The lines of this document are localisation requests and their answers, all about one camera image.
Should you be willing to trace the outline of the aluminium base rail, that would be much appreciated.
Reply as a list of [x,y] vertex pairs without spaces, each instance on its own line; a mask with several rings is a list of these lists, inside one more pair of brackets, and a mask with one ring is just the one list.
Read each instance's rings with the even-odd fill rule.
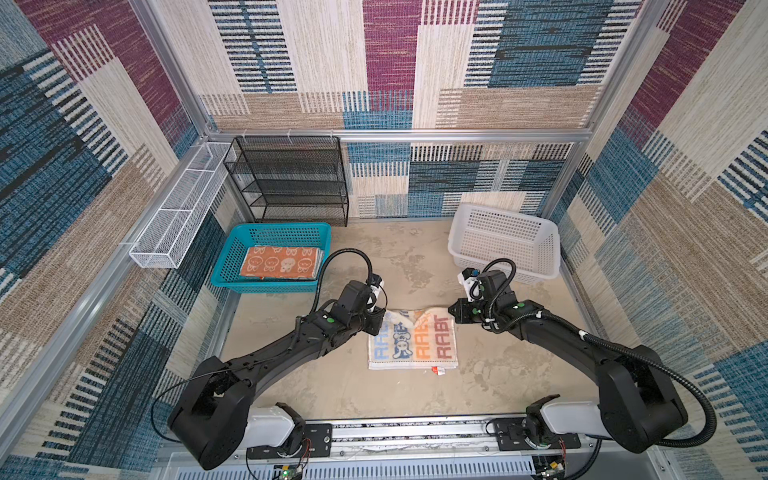
[[633,454],[578,435],[534,449],[518,414],[311,420],[306,454],[257,456],[241,448],[213,470],[180,447],[164,447],[153,479],[679,479],[653,447]]

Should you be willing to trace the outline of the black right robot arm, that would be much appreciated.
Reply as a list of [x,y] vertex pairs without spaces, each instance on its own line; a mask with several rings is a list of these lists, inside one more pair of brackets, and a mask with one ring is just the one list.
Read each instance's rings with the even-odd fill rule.
[[457,323],[478,324],[537,345],[597,387],[592,401],[562,402],[550,395],[529,405],[527,434],[533,444],[546,443],[554,434],[584,434],[641,453],[687,423],[673,380],[658,369],[659,358],[651,349],[601,345],[543,305],[518,299],[500,270],[466,268],[457,279],[466,293],[448,309]]

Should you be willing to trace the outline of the white plastic laundry basket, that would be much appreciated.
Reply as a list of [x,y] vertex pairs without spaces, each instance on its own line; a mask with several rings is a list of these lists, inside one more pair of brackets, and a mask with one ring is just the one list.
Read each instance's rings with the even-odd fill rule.
[[519,283],[534,285],[560,276],[558,227],[550,220],[498,208],[461,204],[448,236],[456,266],[478,270],[497,258],[515,262]]

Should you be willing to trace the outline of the aluminium frame post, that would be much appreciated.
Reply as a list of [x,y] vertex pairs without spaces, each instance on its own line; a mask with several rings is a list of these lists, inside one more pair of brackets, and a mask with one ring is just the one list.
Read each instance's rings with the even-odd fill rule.
[[619,90],[627,80],[630,70],[637,60],[651,29],[655,27],[668,5],[667,1],[644,1],[638,10],[638,16],[633,26],[628,30],[620,48],[608,70],[604,80],[605,84],[594,104],[590,115],[587,117],[587,133],[585,140],[574,143],[566,156],[565,163],[553,184],[546,200],[541,204],[541,216],[551,219],[552,214],[562,198],[574,172],[582,161],[586,148],[597,133],[597,130],[605,123],[605,118],[613,108],[613,104],[619,95]]

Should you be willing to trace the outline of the orange and cream towel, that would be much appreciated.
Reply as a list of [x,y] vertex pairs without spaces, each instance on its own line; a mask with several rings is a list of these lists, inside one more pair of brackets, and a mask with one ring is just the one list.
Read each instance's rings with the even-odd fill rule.
[[257,245],[247,250],[240,275],[260,280],[312,280],[325,251],[315,247]]

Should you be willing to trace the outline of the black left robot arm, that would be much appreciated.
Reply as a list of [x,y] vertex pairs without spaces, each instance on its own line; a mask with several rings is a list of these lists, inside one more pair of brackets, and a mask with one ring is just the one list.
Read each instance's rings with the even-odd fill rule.
[[300,366],[344,345],[360,332],[376,336],[386,310],[377,283],[350,281],[340,297],[300,317],[291,333],[226,362],[204,360],[184,386],[167,425],[204,470],[239,447],[253,402]]

